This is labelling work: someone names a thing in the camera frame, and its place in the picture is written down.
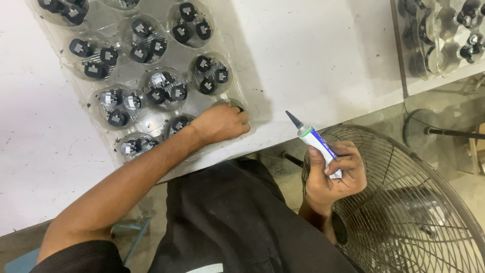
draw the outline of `fan grille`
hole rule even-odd
[[[352,141],[368,185],[334,204],[347,240],[338,245],[366,272],[485,272],[483,231],[450,185],[395,140],[354,125],[323,132]],[[302,181],[309,173],[305,155]]]

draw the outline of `fan guard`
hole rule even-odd
[[[338,247],[364,271],[485,272],[483,230],[433,167],[366,127],[340,124],[322,137],[352,141],[364,162],[365,190],[333,206]],[[309,169],[307,153],[303,189]]]

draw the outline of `right hand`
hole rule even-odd
[[[359,193],[367,186],[364,163],[360,153],[351,141],[328,143],[338,156],[325,167],[322,153],[308,146],[310,174],[306,184],[306,199],[310,207],[321,215],[331,212],[333,202]],[[329,176],[342,170],[342,179]]]
[[[247,119],[247,112],[241,112],[239,107],[224,103],[204,111],[189,127],[195,129],[202,145],[209,145],[249,132]]]

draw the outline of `white work surface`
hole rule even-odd
[[[207,0],[256,132],[176,169],[213,165],[403,101],[389,1]],[[50,220],[114,170],[23,1],[0,16],[0,236]]]

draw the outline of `black shirt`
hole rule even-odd
[[[206,266],[199,272],[355,272],[323,233],[286,206],[256,160],[222,162],[169,182],[167,191],[167,231],[150,273],[198,272]],[[113,243],[89,241],[53,254],[31,272],[129,270]]]

